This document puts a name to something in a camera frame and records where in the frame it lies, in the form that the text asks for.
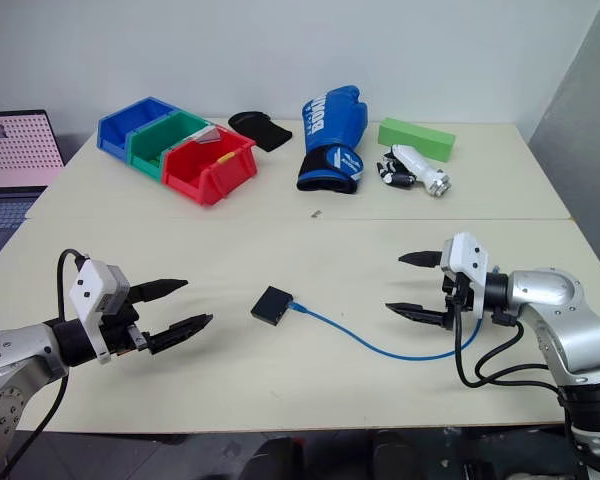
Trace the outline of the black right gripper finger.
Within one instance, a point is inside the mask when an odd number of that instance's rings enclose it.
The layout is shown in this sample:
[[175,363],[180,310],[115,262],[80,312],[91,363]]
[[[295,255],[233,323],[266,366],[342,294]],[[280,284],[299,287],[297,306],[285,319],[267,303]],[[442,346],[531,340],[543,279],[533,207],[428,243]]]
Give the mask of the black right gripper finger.
[[435,268],[440,265],[442,259],[441,251],[416,251],[401,255],[400,262],[423,268]]
[[385,306],[392,312],[415,322],[451,327],[451,313],[425,309],[423,306],[405,302],[386,303]]

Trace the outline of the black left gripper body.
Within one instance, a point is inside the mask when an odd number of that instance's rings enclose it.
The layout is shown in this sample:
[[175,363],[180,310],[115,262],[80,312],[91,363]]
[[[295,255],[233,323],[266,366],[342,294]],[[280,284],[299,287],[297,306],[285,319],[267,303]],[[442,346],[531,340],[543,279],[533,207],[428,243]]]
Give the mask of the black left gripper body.
[[136,326],[139,314],[129,300],[116,313],[103,314],[100,333],[110,354],[123,355],[148,348],[147,336]]

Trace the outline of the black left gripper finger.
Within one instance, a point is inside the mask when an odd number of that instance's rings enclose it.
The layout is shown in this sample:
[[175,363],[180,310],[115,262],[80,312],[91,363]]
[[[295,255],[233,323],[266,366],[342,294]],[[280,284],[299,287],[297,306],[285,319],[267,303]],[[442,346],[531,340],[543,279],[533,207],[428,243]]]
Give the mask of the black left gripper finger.
[[203,330],[213,319],[212,314],[200,314],[171,324],[166,330],[147,335],[147,348],[156,355],[187,341]]
[[188,284],[181,279],[158,279],[132,286],[127,295],[130,304],[151,302],[163,298]]

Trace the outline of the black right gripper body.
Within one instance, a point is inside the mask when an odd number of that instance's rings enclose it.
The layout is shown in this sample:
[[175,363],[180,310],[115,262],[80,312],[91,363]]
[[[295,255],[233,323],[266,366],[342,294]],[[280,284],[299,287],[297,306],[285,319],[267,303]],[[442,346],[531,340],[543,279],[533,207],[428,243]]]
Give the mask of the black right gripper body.
[[446,305],[442,327],[446,330],[452,330],[457,313],[473,310],[474,291],[470,287],[470,279],[463,273],[457,273],[454,279],[445,276],[442,291],[445,293]]

